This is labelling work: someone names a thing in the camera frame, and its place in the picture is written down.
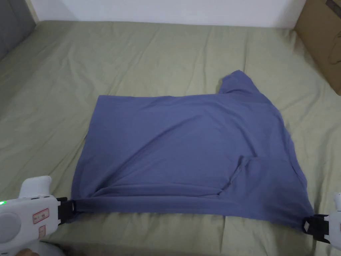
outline green bed sheet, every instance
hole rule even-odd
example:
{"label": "green bed sheet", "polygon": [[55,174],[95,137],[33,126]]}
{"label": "green bed sheet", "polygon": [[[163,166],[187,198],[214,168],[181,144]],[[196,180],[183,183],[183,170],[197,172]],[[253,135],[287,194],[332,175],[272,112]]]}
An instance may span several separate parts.
{"label": "green bed sheet", "polygon": [[[98,95],[214,94],[244,71],[280,110],[318,213],[341,191],[341,98],[287,29],[124,22],[41,22],[0,62],[0,196],[50,175],[70,196]],[[340,255],[268,222],[191,214],[96,214],[49,241],[88,255]]]}

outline finger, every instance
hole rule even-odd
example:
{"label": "finger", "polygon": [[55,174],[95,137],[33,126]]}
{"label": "finger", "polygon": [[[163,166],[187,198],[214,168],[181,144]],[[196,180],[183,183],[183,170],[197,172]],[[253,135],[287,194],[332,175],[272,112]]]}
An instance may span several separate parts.
{"label": "finger", "polygon": [[32,251],[28,248],[21,250],[15,256],[30,256]]}

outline cloth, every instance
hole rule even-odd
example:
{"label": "cloth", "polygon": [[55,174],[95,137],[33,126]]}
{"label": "cloth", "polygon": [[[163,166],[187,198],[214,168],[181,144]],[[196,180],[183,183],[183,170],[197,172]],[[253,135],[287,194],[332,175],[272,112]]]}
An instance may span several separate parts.
{"label": "cloth", "polygon": [[100,96],[72,198],[80,212],[220,214],[294,228],[313,214],[279,111],[241,71],[215,95]]}

